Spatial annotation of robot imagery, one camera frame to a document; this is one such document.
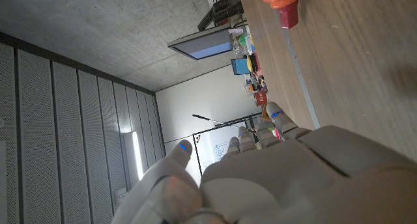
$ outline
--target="whiteboard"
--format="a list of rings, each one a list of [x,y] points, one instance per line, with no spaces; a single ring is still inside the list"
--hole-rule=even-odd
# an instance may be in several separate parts
[[[246,127],[245,122],[236,123],[234,126]],[[238,137],[238,128],[231,126],[194,135],[202,173],[209,165],[220,161],[226,154],[232,137]]]

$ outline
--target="green object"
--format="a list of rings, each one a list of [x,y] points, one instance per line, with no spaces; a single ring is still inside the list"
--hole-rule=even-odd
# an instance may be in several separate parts
[[[239,37],[239,44],[244,46],[244,47],[246,47],[246,36],[247,36],[247,34],[244,33],[243,35],[241,35]]]

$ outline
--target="wooden table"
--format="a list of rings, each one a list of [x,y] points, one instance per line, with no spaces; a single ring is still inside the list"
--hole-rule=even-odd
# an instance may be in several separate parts
[[[276,11],[242,0],[271,99],[314,128],[296,63],[320,126],[336,125],[417,160],[415,0],[300,0],[289,31]]]

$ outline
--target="red object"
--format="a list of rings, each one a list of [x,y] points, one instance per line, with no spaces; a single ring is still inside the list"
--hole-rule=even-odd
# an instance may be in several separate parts
[[[260,106],[260,105],[266,104],[268,102],[268,100],[266,98],[266,93],[264,93],[263,91],[256,92],[253,95],[255,96],[256,106]]]
[[[263,76],[263,71],[261,68],[261,64],[259,63],[258,54],[256,54],[256,51],[253,54],[255,54],[256,65],[258,67],[258,71],[256,71],[256,75]]]
[[[281,134],[280,134],[280,132],[278,131],[278,129],[277,129],[277,128],[275,128],[275,129],[274,129],[274,131],[275,131],[275,135],[276,135],[276,137],[277,137],[280,141],[282,141]]]
[[[298,0],[279,8],[278,12],[280,13],[281,28],[291,29],[298,24]]]
[[[263,0],[280,13],[281,27],[291,29],[298,23],[298,0]]]
[[[217,23],[217,25],[216,25],[216,26],[225,25],[225,24],[227,24],[227,23],[230,23],[230,19],[226,19],[226,20],[224,20],[224,21],[221,21],[221,22]]]

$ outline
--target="white wall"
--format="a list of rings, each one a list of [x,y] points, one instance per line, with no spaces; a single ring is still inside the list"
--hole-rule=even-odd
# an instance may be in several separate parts
[[[195,118],[192,114],[225,122],[261,112],[253,96],[247,96],[243,91],[244,84],[244,76],[234,75],[230,65],[157,92],[156,101],[167,153],[170,151],[167,142],[214,127],[212,122]],[[188,167],[189,172],[199,173],[196,160],[190,163],[192,169]]]

